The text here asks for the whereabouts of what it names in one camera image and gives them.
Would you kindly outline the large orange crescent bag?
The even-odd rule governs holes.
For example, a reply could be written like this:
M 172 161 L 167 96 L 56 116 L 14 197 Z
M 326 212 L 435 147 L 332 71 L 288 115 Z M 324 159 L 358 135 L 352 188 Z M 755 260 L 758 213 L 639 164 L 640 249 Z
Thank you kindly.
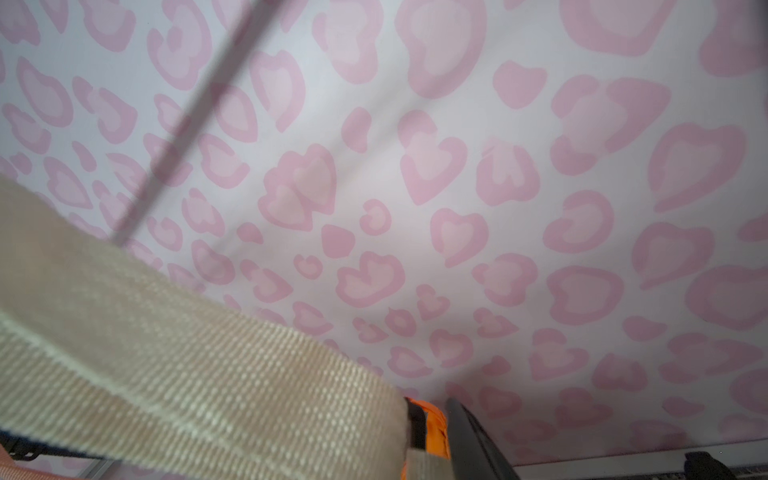
M 401 478 L 407 480 L 454 479 L 447 434 L 447 419 L 435 405 L 405 398 L 409 433 Z

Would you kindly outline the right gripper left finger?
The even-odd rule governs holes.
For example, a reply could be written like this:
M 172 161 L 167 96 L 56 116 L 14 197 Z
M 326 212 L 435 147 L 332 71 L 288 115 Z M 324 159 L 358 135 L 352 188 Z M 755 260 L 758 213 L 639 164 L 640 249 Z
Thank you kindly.
M 456 398 L 446 402 L 447 438 L 456 480 L 520 480 L 479 420 Z

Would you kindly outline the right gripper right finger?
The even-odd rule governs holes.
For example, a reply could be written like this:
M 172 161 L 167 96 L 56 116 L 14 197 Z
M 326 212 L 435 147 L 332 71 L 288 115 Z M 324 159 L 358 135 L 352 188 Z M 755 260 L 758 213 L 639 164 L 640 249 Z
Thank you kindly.
M 685 454 L 684 475 L 687 480 L 737 480 L 725 464 L 705 451 Z

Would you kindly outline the cream white crescent bag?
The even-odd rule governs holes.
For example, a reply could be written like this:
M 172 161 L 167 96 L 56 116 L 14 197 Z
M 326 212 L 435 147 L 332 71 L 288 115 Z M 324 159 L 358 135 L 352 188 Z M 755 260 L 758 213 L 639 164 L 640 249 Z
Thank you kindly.
M 193 479 L 449 479 L 400 392 L 1 183 L 1 426 Z

